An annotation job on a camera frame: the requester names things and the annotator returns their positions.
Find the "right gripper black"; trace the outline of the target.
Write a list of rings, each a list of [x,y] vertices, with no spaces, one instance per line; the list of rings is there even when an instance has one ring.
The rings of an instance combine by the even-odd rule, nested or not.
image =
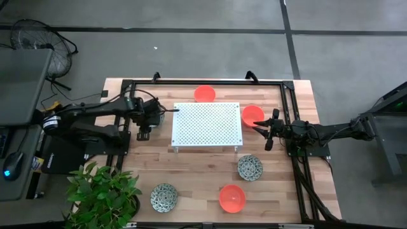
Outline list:
[[[266,139],[265,150],[271,151],[273,148],[273,138],[285,139],[288,136],[288,130],[284,121],[279,119],[279,110],[274,109],[272,117],[265,121],[255,121],[255,125],[268,127],[268,130],[254,127],[253,129]]]

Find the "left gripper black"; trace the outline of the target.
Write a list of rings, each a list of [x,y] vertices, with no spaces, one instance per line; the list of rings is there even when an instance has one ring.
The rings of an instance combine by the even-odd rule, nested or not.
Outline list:
[[[166,109],[165,112],[178,112],[179,109]],[[150,99],[141,103],[140,114],[135,119],[139,127],[136,139],[138,141],[148,141],[149,133],[153,127],[161,125],[163,122],[163,109],[158,99]]]

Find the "orange plastic mini bowl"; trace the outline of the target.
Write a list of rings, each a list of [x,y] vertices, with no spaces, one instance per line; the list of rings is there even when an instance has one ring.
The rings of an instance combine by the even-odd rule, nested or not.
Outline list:
[[[215,90],[209,85],[200,85],[194,91],[196,102],[213,102],[216,98]]]
[[[243,123],[248,127],[256,127],[255,122],[265,119],[264,111],[255,105],[246,106],[241,114]]]
[[[219,192],[219,204],[228,213],[238,213],[244,207],[246,197],[243,189],[235,184],[227,184]]]

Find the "teal patterned mini bowl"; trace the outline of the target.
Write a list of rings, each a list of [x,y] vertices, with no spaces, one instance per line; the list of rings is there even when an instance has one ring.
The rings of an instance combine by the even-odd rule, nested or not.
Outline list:
[[[168,183],[157,185],[150,194],[152,208],[159,213],[170,212],[177,205],[177,200],[177,190]]]
[[[239,159],[237,172],[239,176],[246,181],[256,181],[263,173],[263,164],[258,157],[246,155]]]

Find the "white perforated metal rack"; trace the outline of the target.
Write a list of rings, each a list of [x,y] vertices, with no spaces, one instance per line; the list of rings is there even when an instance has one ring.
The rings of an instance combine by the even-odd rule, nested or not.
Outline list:
[[[237,102],[176,102],[171,146],[180,148],[243,146],[240,104]]]

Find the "black plant pot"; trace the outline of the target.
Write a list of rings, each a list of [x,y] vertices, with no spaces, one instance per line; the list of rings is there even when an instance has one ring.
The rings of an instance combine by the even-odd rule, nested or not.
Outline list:
[[[133,195],[132,197],[134,199],[134,209],[135,209],[135,211],[132,213],[132,216],[134,217],[139,212],[141,208],[141,203],[137,195]]]

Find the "green leafy plant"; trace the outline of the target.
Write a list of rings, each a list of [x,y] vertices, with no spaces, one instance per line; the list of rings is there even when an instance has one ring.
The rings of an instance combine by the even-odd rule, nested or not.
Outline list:
[[[133,218],[132,196],[142,191],[132,171],[92,162],[71,171],[67,179],[72,209],[64,215],[64,229],[122,229]]]

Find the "yellow plug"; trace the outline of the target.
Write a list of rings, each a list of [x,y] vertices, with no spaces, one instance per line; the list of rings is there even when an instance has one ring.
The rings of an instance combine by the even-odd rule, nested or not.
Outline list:
[[[55,109],[62,108],[63,105],[59,101],[55,101],[50,107],[48,108],[43,108],[41,111],[42,112],[47,112],[47,111],[53,111]]]

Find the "black control box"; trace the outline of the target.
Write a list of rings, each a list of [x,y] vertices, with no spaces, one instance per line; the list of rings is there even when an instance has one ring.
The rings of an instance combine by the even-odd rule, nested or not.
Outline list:
[[[46,174],[66,174],[78,170],[87,162],[86,147],[95,143],[94,137],[79,130],[63,128],[44,128],[44,164],[41,171]]]

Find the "dark grey equipment stand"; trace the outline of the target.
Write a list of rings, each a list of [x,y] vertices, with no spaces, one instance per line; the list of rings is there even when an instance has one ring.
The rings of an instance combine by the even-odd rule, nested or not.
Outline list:
[[[372,180],[372,185],[407,184],[407,81],[380,97],[364,114],[390,169]]]

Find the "black floor fan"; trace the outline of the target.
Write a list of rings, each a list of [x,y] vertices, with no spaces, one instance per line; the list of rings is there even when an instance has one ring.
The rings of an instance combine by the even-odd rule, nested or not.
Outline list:
[[[11,26],[10,43],[13,48],[24,50],[51,50],[50,65],[46,80],[68,91],[72,88],[59,83],[72,67],[72,56],[78,47],[50,25],[38,20],[21,19]]]

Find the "small printed packet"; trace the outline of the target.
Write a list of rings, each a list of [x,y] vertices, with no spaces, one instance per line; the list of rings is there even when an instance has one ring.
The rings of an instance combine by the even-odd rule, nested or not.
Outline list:
[[[34,156],[31,163],[31,171],[41,173],[43,163],[44,160],[42,158]]]

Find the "grey raised desk panel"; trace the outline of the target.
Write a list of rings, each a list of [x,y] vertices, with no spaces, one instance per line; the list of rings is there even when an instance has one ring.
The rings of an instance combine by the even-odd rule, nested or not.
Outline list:
[[[52,51],[0,50],[0,127],[31,122]]]

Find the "black computer mouse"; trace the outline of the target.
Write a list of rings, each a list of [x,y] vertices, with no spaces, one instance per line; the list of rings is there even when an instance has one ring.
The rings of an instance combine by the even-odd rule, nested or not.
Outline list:
[[[14,181],[20,176],[23,159],[24,154],[21,151],[16,151],[6,157],[3,165],[3,177],[5,180]]]

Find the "grey side desk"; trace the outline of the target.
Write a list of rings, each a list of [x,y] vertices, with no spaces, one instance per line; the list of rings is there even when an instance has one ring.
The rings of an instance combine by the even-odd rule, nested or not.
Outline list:
[[[25,196],[31,174],[31,163],[37,151],[41,132],[39,125],[31,125],[14,128],[8,134],[7,147],[0,154],[0,202],[19,200]],[[22,159],[20,169],[17,170],[18,177],[10,181],[10,177],[15,176],[15,172],[6,169],[5,162],[13,153],[21,153]]]

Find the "black aluminium table frame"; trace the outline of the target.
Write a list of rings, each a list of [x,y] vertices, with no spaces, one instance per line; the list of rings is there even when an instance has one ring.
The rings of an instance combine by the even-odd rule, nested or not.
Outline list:
[[[220,102],[257,105],[266,115],[278,109],[290,120],[319,122],[308,80],[261,80],[255,84],[249,80],[108,78],[104,90],[113,97],[122,89],[135,87],[141,97],[156,96],[171,108],[175,102],[191,102],[199,85],[212,86]],[[272,150],[265,151],[264,137],[249,127],[242,129],[244,143],[237,153],[230,147],[191,148],[175,153],[170,147],[171,126],[172,114],[167,113],[163,125],[152,131],[148,141],[131,141],[123,160],[123,168],[138,177],[136,185],[142,191],[141,208],[134,217],[138,225],[212,223],[220,227],[228,223],[299,223],[303,217],[322,219],[322,213],[297,180],[293,171],[296,163],[312,180],[323,204],[340,217],[333,176],[325,160],[291,158],[281,140],[275,140]],[[239,159],[246,155],[258,157],[263,164],[263,173],[256,181],[246,181],[237,172]],[[167,213],[156,212],[150,203],[152,190],[162,183],[171,184],[178,193],[177,205]],[[228,213],[219,204],[219,192],[227,184],[235,184],[245,193],[245,207],[238,213]]]

